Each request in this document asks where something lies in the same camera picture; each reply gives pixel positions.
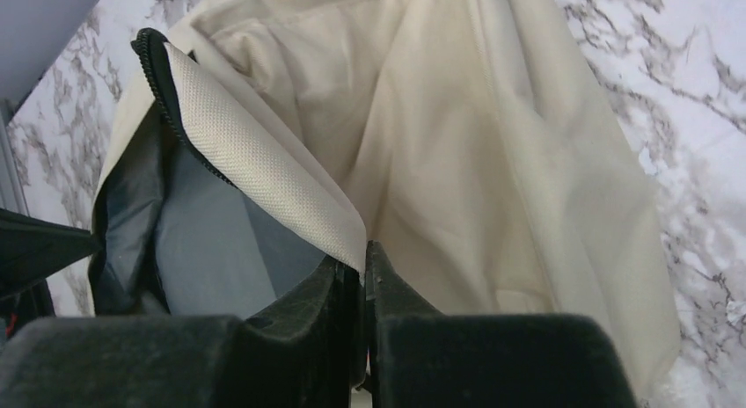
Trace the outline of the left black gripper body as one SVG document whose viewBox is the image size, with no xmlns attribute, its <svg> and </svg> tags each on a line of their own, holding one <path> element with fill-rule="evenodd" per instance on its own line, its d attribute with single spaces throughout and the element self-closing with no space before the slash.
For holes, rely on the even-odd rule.
<svg viewBox="0 0 746 408">
<path fill-rule="evenodd" d="M 1 210 L 1 337 L 53 317 L 47 278 L 100 249 L 86 229 Z"/>
</svg>

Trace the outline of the cream canvas backpack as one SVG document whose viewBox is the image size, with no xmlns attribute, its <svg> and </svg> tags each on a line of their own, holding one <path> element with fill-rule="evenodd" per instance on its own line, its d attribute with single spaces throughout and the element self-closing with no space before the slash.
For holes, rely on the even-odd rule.
<svg viewBox="0 0 746 408">
<path fill-rule="evenodd" d="M 443 314 L 584 316 L 636 405 L 680 348 L 650 182 L 554 0 L 201 0 L 141 29 L 94 201 L 102 317 L 254 317 L 366 254 Z"/>
</svg>

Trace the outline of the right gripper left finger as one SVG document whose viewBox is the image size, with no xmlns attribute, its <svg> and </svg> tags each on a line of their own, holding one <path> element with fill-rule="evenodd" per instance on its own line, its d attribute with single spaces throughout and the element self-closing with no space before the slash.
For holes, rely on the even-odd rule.
<svg viewBox="0 0 746 408">
<path fill-rule="evenodd" d="M 45 318 L 1 356 L 4 407 L 346 407 L 350 270 L 326 258 L 254 317 Z"/>
</svg>

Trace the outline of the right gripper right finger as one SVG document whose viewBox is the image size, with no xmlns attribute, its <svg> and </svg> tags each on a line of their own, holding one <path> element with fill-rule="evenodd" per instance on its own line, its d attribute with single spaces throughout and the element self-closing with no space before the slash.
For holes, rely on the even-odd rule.
<svg viewBox="0 0 746 408">
<path fill-rule="evenodd" d="M 614 345 L 584 316 L 446 315 L 366 254 L 375 407 L 634 407 Z"/>
</svg>

